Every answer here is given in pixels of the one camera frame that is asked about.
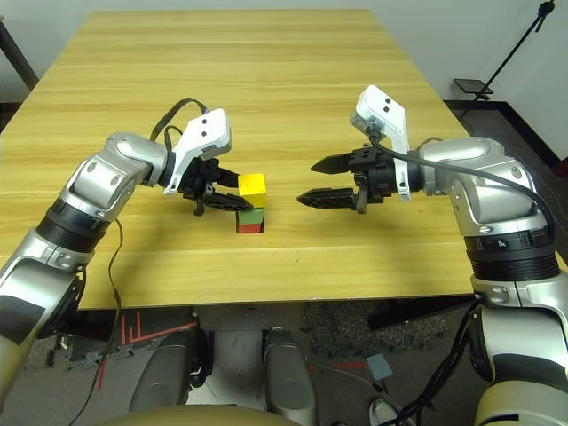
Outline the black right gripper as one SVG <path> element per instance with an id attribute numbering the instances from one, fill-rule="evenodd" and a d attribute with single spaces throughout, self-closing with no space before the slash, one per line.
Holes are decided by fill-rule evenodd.
<path id="1" fill-rule="evenodd" d="M 324 157 L 311 171 L 328 175 L 352 172 L 358 188 L 315 188 L 296 197 L 304 206 L 315 209 L 351 209 L 367 212 L 369 204 L 383 203 L 398 192 L 394 160 L 373 146 L 363 146 L 352 153 Z"/>

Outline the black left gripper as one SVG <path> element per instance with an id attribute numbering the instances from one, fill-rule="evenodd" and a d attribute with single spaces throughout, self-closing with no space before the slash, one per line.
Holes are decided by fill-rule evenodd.
<path id="1" fill-rule="evenodd" d="M 202 216 L 205 212 L 203 195 L 207 187 L 213 182 L 221 186 L 238 188 L 239 174 L 219 168 L 219 160 L 212 158 L 203 160 L 201 157 L 193 158 L 185 170 L 180 181 L 180 193 L 184 199 L 195 201 L 193 214 Z M 254 206 L 238 195 L 210 192 L 206 194 L 206 205 L 213 209 L 236 212 L 252 210 Z"/>

